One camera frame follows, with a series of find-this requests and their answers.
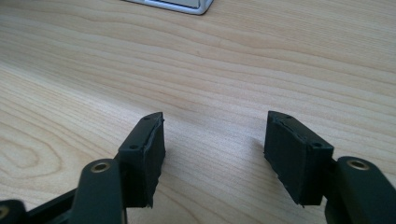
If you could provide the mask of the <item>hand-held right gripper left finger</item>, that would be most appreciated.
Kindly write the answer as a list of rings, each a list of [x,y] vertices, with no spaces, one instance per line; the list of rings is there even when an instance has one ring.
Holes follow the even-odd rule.
[[[163,113],[143,117],[119,148],[121,184],[126,207],[152,207],[165,157]]]

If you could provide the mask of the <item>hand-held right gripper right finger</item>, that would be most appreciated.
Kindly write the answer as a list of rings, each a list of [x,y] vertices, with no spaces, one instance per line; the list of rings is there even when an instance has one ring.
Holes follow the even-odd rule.
[[[321,204],[332,154],[331,144],[293,116],[268,112],[264,158],[295,203]]]

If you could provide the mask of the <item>grey flat device edge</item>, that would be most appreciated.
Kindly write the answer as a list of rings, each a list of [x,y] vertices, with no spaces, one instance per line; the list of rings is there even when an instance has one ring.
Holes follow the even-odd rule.
[[[177,12],[203,15],[210,8],[214,0],[125,0],[150,7],[159,7]]]

